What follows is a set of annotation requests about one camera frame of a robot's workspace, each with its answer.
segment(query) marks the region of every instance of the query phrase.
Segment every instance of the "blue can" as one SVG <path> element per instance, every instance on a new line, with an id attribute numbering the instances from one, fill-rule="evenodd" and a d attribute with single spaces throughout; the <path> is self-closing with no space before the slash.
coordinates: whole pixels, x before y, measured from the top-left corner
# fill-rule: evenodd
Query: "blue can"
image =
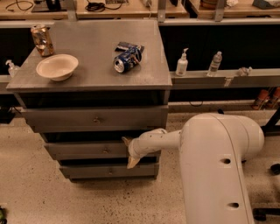
<path id="1" fill-rule="evenodd" d="M 116 56 L 114 59 L 115 70 L 122 74 L 139 64 L 142 54 L 137 46 L 133 46 Z"/>

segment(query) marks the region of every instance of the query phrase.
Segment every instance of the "countertop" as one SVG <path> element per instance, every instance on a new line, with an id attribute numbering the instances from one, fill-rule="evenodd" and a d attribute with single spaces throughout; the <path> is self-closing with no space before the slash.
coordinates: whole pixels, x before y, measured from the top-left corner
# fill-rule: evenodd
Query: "countertop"
<path id="1" fill-rule="evenodd" d="M 156 20 L 85 20 L 57 21 L 50 34 L 55 54 L 71 54 L 79 61 L 68 80 L 56 82 L 36 73 L 44 58 L 34 49 L 17 75 L 10 91 L 87 91 L 124 89 L 170 89 L 172 81 Z M 127 73 L 113 67 L 120 41 L 144 46 L 140 65 Z"/>

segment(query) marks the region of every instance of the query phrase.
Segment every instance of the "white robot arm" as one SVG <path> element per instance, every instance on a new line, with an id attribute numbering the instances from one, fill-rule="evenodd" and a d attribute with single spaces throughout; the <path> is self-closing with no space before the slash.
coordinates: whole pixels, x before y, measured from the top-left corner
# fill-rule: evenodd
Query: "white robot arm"
<path id="1" fill-rule="evenodd" d="M 155 129 L 126 142 L 128 168 L 146 154 L 179 149 L 187 224 L 253 224 L 242 160 L 255 156 L 264 136 L 253 120 L 238 115 L 201 114 L 182 130 Z"/>

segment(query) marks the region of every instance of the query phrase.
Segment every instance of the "bottle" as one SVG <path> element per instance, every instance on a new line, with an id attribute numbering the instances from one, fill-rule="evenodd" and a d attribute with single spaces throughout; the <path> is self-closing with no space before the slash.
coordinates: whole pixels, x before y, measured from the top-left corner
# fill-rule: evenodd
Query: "bottle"
<path id="1" fill-rule="evenodd" d="M 186 68 L 187 68 L 187 64 L 188 64 L 188 61 L 186 59 L 187 50 L 188 50 L 188 48 L 184 49 L 184 52 L 182 53 L 182 57 L 178 60 L 177 68 L 176 68 L 176 75 L 178 75 L 178 76 L 186 75 Z"/>
<path id="2" fill-rule="evenodd" d="M 10 59 L 8 59 L 6 61 L 6 66 L 9 65 L 9 68 L 8 68 L 8 72 L 10 74 L 11 77 L 14 77 L 16 72 L 18 71 L 19 69 L 19 66 L 15 66 L 14 63 L 12 63 L 12 61 Z"/>
<path id="3" fill-rule="evenodd" d="M 207 76 L 208 77 L 214 77 L 219 69 L 219 66 L 221 64 L 221 52 L 217 52 L 214 56 L 213 59 L 211 61 Z"/>

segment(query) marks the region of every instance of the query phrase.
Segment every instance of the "concrete floor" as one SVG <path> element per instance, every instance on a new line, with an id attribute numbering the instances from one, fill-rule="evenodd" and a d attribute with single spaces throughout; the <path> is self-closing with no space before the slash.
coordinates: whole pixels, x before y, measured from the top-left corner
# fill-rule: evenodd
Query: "concrete floor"
<path id="1" fill-rule="evenodd" d="M 173 109 L 179 113 L 169 114 L 169 131 L 181 129 L 197 112 L 216 107 L 179 105 Z M 248 116 L 260 125 L 274 112 L 246 109 L 224 106 L 225 114 Z M 280 163 L 279 149 L 280 136 L 266 137 L 262 152 L 243 165 L 252 207 L 280 207 L 280 176 L 270 172 L 271 165 Z M 72 183 L 60 173 L 40 135 L 34 134 L 20 116 L 0 125 L 0 206 L 7 209 L 9 224 L 186 223 L 177 151 L 162 151 L 157 179 Z M 255 223 L 280 223 L 280 217 L 267 218 Z"/>

